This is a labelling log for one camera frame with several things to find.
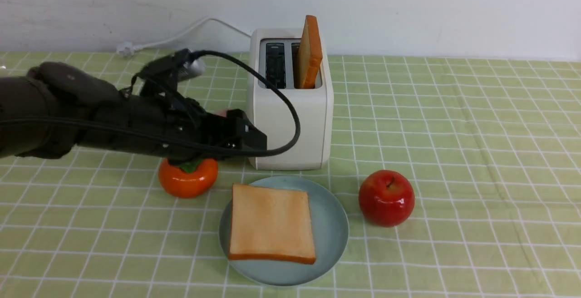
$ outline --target wall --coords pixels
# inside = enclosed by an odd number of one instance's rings
[[[114,50],[206,16],[252,31],[316,15],[333,54],[581,58],[581,0],[0,0],[0,50]],[[214,22],[174,47],[248,50]]]

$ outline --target table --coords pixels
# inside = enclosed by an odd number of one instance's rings
[[[2,52],[0,75],[65,61],[129,85],[145,62],[104,53]],[[237,54],[247,60],[247,54]],[[245,71],[206,59],[180,85],[208,110],[245,108]],[[0,160],[0,296],[458,298],[581,293],[581,63],[329,56],[332,153],[321,170],[221,163],[207,194],[166,195],[160,159],[74,149]],[[397,228],[365,222],[359,184],[387,168],[417,204]],[[274,290],[228,267],[218,246],[233,182],[295,174],[343,203],[345,254],[300,288]]]

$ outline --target robotic hand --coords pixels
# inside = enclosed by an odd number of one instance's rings
[[[252,73],[288,106],[295,135],[267,149],[267,137],[242,110],[206,112],[177,92],[180,81],[199,75],[201,57],[214,55]],[[133,94],[137,78],[145,84]],[[116,89],[79,69],[45,62],[23,77],[0,78],[0,158],[60,159],[74,145],[165,157],[172,165],[198,158],[263,157],[288,151],[300,134],[290,101],[272,83],[228,54],[184,49],[147,64],[131,86]]]

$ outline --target bread slice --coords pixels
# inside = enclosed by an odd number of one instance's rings
[[[307,193],[234,184],[228,258],[314,264]]]
[[[299,44],[299,57],[297,59],[298,77],[295,77],[295,87],[301,89],[315,88],[315,80],[321,68],[323,49],[319,36],[317,17],[307,15],[303,36]]]

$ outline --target red apple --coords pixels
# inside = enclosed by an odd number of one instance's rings
[[[377,225],[401,224],[411,215],[414,205],[414,189],[395,171],[376,171],[359,188],[359,208],[367,220]]]

